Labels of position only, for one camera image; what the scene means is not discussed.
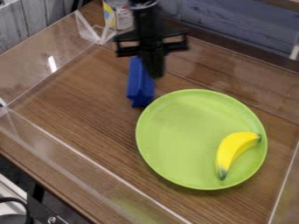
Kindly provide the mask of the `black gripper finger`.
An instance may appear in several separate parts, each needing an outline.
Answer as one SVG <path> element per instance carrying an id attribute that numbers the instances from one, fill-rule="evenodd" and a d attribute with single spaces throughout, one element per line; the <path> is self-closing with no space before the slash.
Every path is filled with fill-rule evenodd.
<path id="1" fill-rule="evenodd" d="M 142 53 L 142 59 L 149 75 L 154 79 L 162 78 L 165 75 L 165 52 L 145 51 Z"/>

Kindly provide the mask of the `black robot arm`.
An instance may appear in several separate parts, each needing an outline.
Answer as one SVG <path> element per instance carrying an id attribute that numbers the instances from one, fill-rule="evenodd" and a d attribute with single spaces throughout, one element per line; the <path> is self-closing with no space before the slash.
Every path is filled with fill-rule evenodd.
<path id="1" fill-rule="evenodd" d="M 187 31 L 171 28 L 161 17 L 159 0 L 129 0 L 135 28 L 114 37 L 117 56 L 138 56 L 154 79 L 165 76 L 165 56 L 187 51 Z"/>

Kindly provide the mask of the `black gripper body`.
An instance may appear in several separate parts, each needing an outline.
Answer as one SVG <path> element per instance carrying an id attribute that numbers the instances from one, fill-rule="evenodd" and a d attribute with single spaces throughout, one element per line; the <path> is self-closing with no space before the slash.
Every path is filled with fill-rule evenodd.
<path id="1" fill-rule="evenodd" d="M 118 34 L 114 37 L 117 43 L 117 56 L 141 56 L 142 51 L 153 53 L 162 49 L 165 54 L 189 50 L 187 30 L 166 28 L 154 36 L 141 34 L 138 30 Z"/>

